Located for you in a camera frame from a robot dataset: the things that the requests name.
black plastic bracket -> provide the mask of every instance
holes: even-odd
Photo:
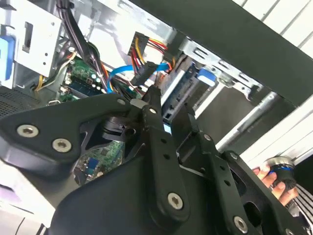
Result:
[[[65,178],[80,156],[110,142],[101,137],[102,122],[124,117],[131,107],[120,95],[97,95],[6,116],[0,120],[0,158],[46,178]],[[19,135],[23,124],[35,126],[38,135]],[[60,138],[71,143],[70,151],[53,149],[52,142]]]
[[[303,235],[306,232],[295,223],[295,219],[286,208],[274,197],[268,188],[250,170],[239,155],[232,151],[222,154],[231,170],[239,191],[243,205],[253,203],[262,218],[262,230],[264,234],[285,235],[286,230],[295,235]],[[250,220],[255,221],[255,214],[250,214]]]

finger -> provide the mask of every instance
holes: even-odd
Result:
[[[274,181],[277,179],[277,174],[275,172],[269,174],[267,177],[265,177],[262,182],[263,184],[265,184],[265,186],[267,188],[269,188],[269,186],[271,186]]]
[[[298,190],[296,188],[290,189],[285,192],[280,198],[279,201],[285,206],[290,200],[298,196]]]
[[[256,168],[256,169],[253,169],[252,171],[254,172],[254,174],[258,175],[259,172],[260,172],[260,169],[259,169],[259,168]]]
[[[263,165],[260,168],[260,172],[258,173],[258,177],[260,180],[263,180],[267,174],[269,173],[269,166],[268,165]]]
[[[285,190],[285,187],[286,185],[284,184],[284,182],[280,182],[278,185],[276,185],[275,188],[273,188],[272,193],[277,199],[281,197],[281,195],[283,194]]]

black mount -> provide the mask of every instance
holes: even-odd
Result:
[[[38,135],[21,136],[24,124]],[[70,151],[53,148],[59,138]],[[80,156],[112,140],[125,142],[123,165],[69,194],[49,234],[305,234],[236,153],[216,150],[188,106],[166,133],[155,87],[130,103],[104,94],[0,120],[2,160],[46,180],[68,177]]]

silver screw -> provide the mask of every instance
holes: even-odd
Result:
[[[153,114],[156,114],[156,113],[157,113],[153,108],[150,108],[149,110],[150,110],[150,112],[153,113]]]
[[[287,235],[294,235],[293,232],[290,229],[286,229],[285,232],[286,232]]]
[[[207,141],[210,141],[210,140],[211,140],[211,137],[210,137],[209,135],[207,135],[207,134],[204,134],[204,137],[205,137],[205,139],[206,139]]]
[[[246,225],[245,221],[241,219],[239,216],[234,217],[234,223],[237,229],[239,229],[239,231],[242,232],[243,234],[246,234],[248,232],[248,226]]]
[[[19,126],[16,131],[20,136],[27,138],[33,138],[39,134],[39,130],[36,126],[28,124]]]
[[[232,157],[233,159],[235,159],[235,160],[237,160],[237,159],[238,159],[238,156],[237,156],[236,154],[234,154],[234,153],[230,153],[230,155],[231,155],[231,157]]]
[[[125,101],[122,100],[122,99],[118,99],[117,102],[120,103],[121,105],[125,105],[126,104]]]
[[[180,210],[183,206],[181,197],[174,192],[171,192],[167,195],[167,200],[168,203],[176,210]]]
[[[60,153],[67,153],[71,150],[72,144],[67,139],[60,138],[52,142],[52,147]]]

yellow wire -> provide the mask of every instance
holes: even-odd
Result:
[[[140,50],[139,50],[138,41],[139,41],[139,39],[136,38],[135,39],[135,48],[136,48],[136,51],[138,53],[140,60],[145,64],[145,61],[143,60],[142,55],[141,55]]]
[[[42,75],[39,76],[39,82],[38,82],[38,85],[36,87],[36,89],[34,91],[38,91],[38,89],[40,89],[40,87],[43,85],[43,81],[44,81],[44,78]]]
[[[174,57],[173,57],[172,61],[173,61],[172,68],[174,68],[174,67],[175,67],[175,65],[176,65],[176,61],[175,61],[175,58],[174,58]]]
[[[114,91],[114,88],[113,88],[111,82],[110,82],[110,88],[111,88],[112,91]]]
[[[158,41],[158,40],[156,40],[156,39],[153,39],[153,38],[149,38],[151,41],[153,41],[153,42],[157,42],[157,43],[160,43],[160,44],[162,44],[162,45],[164,45],[165,47],[166,47],[166,45],[163,43],[163,42],[160,42],[160,41]]]

